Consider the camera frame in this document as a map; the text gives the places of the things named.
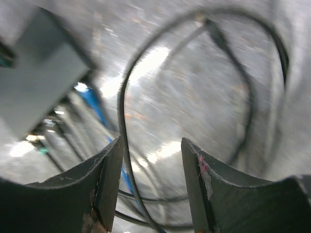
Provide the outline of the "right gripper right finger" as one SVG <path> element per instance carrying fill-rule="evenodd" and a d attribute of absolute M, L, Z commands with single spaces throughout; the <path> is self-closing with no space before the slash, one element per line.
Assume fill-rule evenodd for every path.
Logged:
<path fill-rule="evenodd" d="M 308 233 L 311 178 L 267 181 L 217 160 L 187 138 L 183 168 L 196 233 Z"/>

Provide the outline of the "black network switch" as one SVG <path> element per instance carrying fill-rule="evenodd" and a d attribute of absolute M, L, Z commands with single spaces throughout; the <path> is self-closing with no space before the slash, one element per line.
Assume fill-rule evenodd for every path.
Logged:
<path fill-rule="evenodd" d="M 40 7 L 13 50 L 16 64 L 0 70 L 0 116 L 22 139 L 95 66 L 62 20 Z"/>

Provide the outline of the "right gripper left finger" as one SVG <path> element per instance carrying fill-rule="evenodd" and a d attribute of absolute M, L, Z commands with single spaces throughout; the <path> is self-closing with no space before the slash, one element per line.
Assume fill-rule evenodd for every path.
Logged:
<path fill-rule="evenodd" d="M 3 233 L 107 233 L 112 230 L 123 141 L 42 183 L 0 181 Z"/>

